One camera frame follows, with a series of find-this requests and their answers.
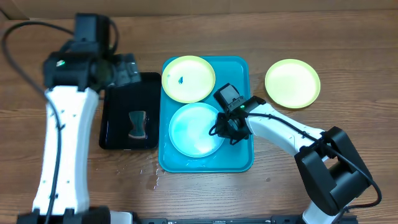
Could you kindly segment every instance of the green light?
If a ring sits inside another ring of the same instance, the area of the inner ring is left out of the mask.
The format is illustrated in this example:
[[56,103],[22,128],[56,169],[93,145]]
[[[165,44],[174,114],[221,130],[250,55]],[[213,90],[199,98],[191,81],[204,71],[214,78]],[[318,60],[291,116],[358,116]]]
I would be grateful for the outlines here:
[[64,60],[59,60],[58,62],[57,62],[57,67],[58,66],[61,66],[61,65],[64,65],[65,64],[65,61]]

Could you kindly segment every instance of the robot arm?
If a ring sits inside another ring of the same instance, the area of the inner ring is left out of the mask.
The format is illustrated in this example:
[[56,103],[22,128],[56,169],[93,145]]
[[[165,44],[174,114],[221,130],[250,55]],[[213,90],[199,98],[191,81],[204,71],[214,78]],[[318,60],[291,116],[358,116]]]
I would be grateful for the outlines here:
[[[312,200],[302,215],[304,223],[333,223],[343,209],[371,185],[360,171],[341,160],[344,157],[371,178],[351,140],[340,128],[323,131],[300,124],[280,114],[263,99],[254,96],[245,100],[229,83],[214,97],[224,113],[218,114],[210,135],[218,134],[236,144],[253,134],[294,156]],[[328,169],[323,162],[337,155],[340,155],[338,162]]]
[[[88,210],[87,156],[91,123],[98,105],[98,94],[91,88],[78,91],[76,86],[56,86],[47,96],[53,101],[64,125],[62,153],[57,181],[57,199],[53,215],[63,215],[66,209],[75,213]],[[47,214],[57,156],[57,128],[54,112],[47,106],[47,133],[40,185],[33,202],[33,211]]]

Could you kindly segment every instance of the plate rim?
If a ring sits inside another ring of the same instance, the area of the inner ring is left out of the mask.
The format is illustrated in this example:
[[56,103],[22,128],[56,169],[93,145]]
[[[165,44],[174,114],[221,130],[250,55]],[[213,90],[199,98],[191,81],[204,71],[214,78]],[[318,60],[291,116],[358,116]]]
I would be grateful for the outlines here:
[[[169,88],[167,87],[167,76],[164,75],[165,73],[168,73],[168,71],[172,67],[174,67],[177,64],[184,62],[186,60],[194,60],[194,61],[199,61],[200,63],[204,63],[206,65],[206,67],[210,68],[210,73],[213,78],[213,82],[211,84],[211,88],[209,89],[209,91],[205,95],[201,96],[200,98],[194,99],[194,100],[181,100],[181,99],[178,99],[175,96],[173,96],[171,94],[171,92],[169,91]],[[177,57],[176,59],[172,60],[162,71],[162,87],[163,87],[164,91],[166,92],[166,95],[169,96],[171,99],[173,99],[177,102],[180,102],[180,103],[196,103],[196,102],[203,100],[213,91],[215,85],[216,85],[216,73],[214,71],[213,66],[211,66],[211,64],[208,61],[206,61],[205,59],[198,57],[198,56],[185,55],[185,56]]]
[[176,120],[176,115],[177,115],[177,113],[178,113],[180,110],[183,110],[184,107],[195,106],[195,105],[199,105],[199,106],[201,106],[201,107],[210,108],[210,110],[212,110],[213,112],[216,112],[216,115],[219,113],[219,111],[218,111],[214,106],[211,106],[211,105],[209,105],[209,104],[207,104],[207,103],[198,102],[198,103],[189,103],[189,104],[183,105],[182,107],[180,107],[180,108],[173,114],[172,118],[170,119],[170,123],[169,123],[169,138],[170,138],[170,141],[172,142],[174,148],[175,148],[178,152],[180,152],[181,154],[183,154],[183,155],[185,155],[185,156],[188,156],[188,157],[191,157],[191,158],[203,158],[203,157],[210,156],[210,155],[212,155],[213,153],[215,153],[215,152],[221,147],[221,145],[224,143],[225,138],[221,138],[222,141],[220,142],[220,145],[217,147],[217,149],[215,149],[215,150],[214,150],[212,153],[210,153],[210,154],[206,154],[205,156],[190,156],[190,155],[187,155],[186,153],[182,152],[182,151],[175,145],[174,140],[173,140],[173,138],[172,138],[172,136],[173,136],[173,135],[172,135],[172,122],[173,122],[174,120]]

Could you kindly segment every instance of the teal tray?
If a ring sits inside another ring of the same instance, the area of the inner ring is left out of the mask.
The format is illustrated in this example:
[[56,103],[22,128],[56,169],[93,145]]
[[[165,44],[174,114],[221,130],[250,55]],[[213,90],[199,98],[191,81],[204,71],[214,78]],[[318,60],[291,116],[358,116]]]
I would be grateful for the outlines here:
[[[234,85],[239,93],[250,98],[250,81],[248,64],[241,57],[236,56],[205,56],[216,73],[216,84],[213,91],[204,100],[223,112],[213,94],[226,83]],[[164,68],[176,57],[168,59]],[[253,136],[232,146],[225,140],[221,147],[213,154],[192,158],[178,152],[169,136],[169,124],[173,114],[185,103],[179,103],[166,95],[162,88],[160,94],[160,126],[159,126],[159,164],[168,172],[244,172],[254,162]]]

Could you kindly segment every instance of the wooden table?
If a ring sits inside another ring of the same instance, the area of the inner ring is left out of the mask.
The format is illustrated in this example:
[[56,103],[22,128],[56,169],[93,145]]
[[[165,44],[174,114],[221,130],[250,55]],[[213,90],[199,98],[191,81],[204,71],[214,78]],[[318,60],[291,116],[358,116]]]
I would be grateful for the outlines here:
[[[141,71],[161,72],[176,55],[239,55],[251,90],[268,97],[264,75],[276,61],[298,58],[318,72],[313,105],[287,116],[309,126],[344,129],[383,192],[382,203],[355,210],[360,223],[395,223],[398,215],[398,11],[302,12],[115,19],[119,52],[134,52]],[[73,20],[51,21],[73,28]],[[6,22],[1,27],[9,27]],[[68,38],[31,26],[9,40],[17,61],[42,83],[42,62]],[[39,185],[44,101],[0,59],[0,222],[29,212]],[[217,218],[299,214],[308,203],[295,161],[255,138],[255,162],[241,174],[161,172],[157,151],[110,152],[98,145],[101,106],[93,121],[88,165],[92,205],[141,217]],[[376,199],[368,189],[355,203]]]

